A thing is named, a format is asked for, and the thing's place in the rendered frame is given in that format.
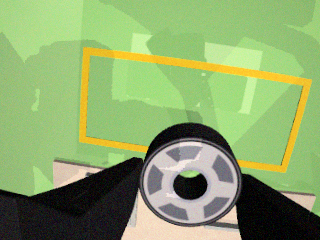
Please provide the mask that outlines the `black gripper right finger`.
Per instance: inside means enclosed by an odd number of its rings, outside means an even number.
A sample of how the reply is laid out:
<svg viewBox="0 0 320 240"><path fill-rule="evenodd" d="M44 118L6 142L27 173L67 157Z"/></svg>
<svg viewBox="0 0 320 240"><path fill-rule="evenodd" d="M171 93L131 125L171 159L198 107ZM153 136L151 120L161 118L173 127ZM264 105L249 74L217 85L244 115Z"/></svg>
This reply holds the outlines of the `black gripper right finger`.
<svg viewBox="0 0 320 240"><path fill-rule="evenodd" d="M320 240L320 216L248 175L236 204L241 240Z"/></svg>

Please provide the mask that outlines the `yellow rectangular outline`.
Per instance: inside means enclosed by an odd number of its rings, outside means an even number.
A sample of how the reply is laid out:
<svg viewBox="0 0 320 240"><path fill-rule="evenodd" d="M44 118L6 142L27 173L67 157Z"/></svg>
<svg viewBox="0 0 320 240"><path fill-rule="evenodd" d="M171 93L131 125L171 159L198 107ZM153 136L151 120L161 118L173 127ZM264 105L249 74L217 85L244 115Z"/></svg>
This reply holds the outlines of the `yellow rectangular outline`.
<svg viewBox="0 0 320 240"><path fill-rule="evenodd" d="M232 75L259 77L259 79L269 79L281 81L285 84L304 85L303 91L301 91L299 99L299 108L293 120L291 133L288 137L287 149L285 149L285 155L283 163L281 165L272 165L265 163L257 163L257 161L249 160L236 160L240 167L264 169L264 171L271 172L285 172L287 171L289 159L291 159L293 145L297 139L297 133L299 133L299 125L301 117L303 117L305 105L307 105L307 96L309 89L311 89L311 80L304 79L304 77L295 77L287 75L277 75L277 73L260 72L257 69L231 67L231 65L203 63L203 61L192 61L183 59L173 59L173 57L163 57L155 55L144 55L144 53L115 51L115 49L96 49L83 47L83 83L81 83L81 103L80 103L80 143L104 145L104 147L113 147L121 149L131 149L131 151L147 152L147 145L121 143L121 141L95 139L95 137L85 136L85 129L87 129L87 99L88 99L88 72L91 67L91 56L107 56L116 57L116 59L127 59L136 61L145 61L145 63L155 63L164 65L173 65L173 67L184 67L193 69L203 69L203 71L232 73Z"/></svg>

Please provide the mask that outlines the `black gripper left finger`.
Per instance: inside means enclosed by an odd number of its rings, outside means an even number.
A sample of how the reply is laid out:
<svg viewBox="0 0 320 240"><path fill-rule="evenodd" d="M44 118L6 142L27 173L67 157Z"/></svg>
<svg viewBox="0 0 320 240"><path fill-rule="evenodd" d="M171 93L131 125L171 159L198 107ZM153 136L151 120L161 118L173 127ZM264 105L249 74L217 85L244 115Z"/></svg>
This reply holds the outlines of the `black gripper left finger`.
<svg viewBox="0 0 320 240"><path fill-rule="evenodd" d="M31 197L0 189L0 240L123 239L143 164L132 157Z"/></svg>

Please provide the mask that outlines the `beige flat slab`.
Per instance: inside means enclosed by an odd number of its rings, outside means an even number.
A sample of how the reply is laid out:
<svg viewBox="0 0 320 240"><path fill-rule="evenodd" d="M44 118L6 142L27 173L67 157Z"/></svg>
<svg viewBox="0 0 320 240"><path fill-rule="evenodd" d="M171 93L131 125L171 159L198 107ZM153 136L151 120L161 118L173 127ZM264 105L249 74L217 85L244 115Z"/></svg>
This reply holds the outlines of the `beige flat slab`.
<svg viewBox="0 0 320 240"><path fill-rule="evenodd" d="M61 185L75 183L77 180L84 179L97 171L104 171L104 169L107 168L55 159L52 161L55 189ZM283 189L280 189L279 192L311 212L316 197L315 193L299 193L283 191ZM177 225L159 219L159 216L151 212L151 209L144 203L139 187L135 208L129 217L121 240L241 240L239 225L237 225L236 205L227 216L213 223L199 225L199 227L177 227Z"/></svg>

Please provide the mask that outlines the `black and grey wheel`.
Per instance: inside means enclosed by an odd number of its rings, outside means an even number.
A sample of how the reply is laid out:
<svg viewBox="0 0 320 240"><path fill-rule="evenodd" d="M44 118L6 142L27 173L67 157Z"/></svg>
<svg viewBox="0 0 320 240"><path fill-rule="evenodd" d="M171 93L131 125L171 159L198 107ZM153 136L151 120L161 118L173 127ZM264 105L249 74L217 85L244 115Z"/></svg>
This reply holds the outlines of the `black and grey wheel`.
<svg viewBox="0 0 320 240"><path fill-rule="evenodd" d="M228 141L216 129L179 123L157 133L140 172L144 203L177 227L199 227L227 216L243 191L243 175ZM183 177L179 173L200 175Z"/></svg>

